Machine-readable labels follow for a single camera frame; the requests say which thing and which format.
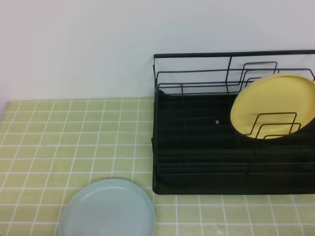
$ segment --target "black dish rack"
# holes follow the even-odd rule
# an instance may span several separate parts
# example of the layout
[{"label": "black dish rack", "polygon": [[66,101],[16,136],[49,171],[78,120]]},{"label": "black dish rack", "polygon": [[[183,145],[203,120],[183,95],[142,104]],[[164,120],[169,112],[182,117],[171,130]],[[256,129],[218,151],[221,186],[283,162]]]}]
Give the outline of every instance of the black dish rack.
[{"label": "black dish rack", "polygon": [[[315,50],[240,53],[155,54],[155,104],[153,190],[157,194],[308,194],[315,193],[315,121],[300,128],[292,115],[290,135],[276,139],[253,139],[238,133],[230,111],[237,94],[249,83],[269,74],[297,72],[315,76],[309,68],[279,68],[274,57],[307,57]],[[259,57],[271,60],[253,61]],[[207,70],[157,70],[160,59],[225,58],[227,68]],[[232,67],[237,58],[245,63]],[[225,73],[222,81],[167,81],[164,74],[185,76]],[[237,73],[239,79],[230,80]],[[280,125],[280,123],[259,124]]]}]

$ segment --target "white wall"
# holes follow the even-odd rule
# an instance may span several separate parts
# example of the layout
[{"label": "white wall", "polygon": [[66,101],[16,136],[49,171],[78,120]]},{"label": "white wall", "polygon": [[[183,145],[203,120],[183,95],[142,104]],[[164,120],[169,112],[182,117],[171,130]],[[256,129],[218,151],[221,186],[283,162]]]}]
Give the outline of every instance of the white wall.
[{"label": "white wall", "polygon": [[311,0],[0,0],[0,100],[153,95],[153,54],[315,49]]}]

